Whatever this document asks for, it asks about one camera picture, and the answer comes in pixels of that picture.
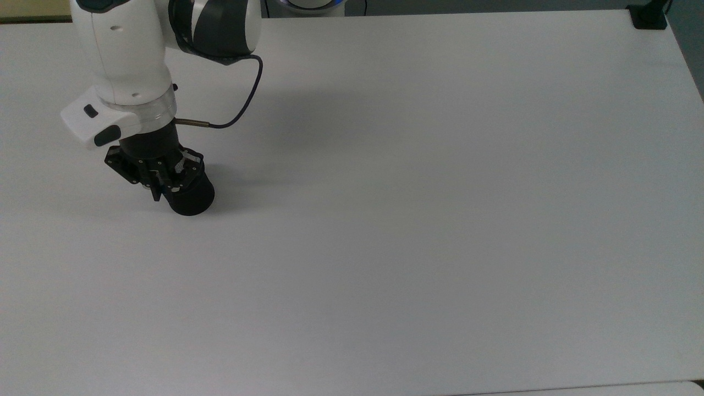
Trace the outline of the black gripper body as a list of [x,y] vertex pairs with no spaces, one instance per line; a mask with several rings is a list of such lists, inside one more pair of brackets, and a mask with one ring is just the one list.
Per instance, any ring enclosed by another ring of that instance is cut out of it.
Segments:
[[163,191],[167,191],[168,169],[183,165],[185,187],[181,191],[205,190],[204,156],[181,145],[174,124],[121,139],[108,149],[104,162],[129,183],[144,188],[148,188],[149,172],[159,172]]

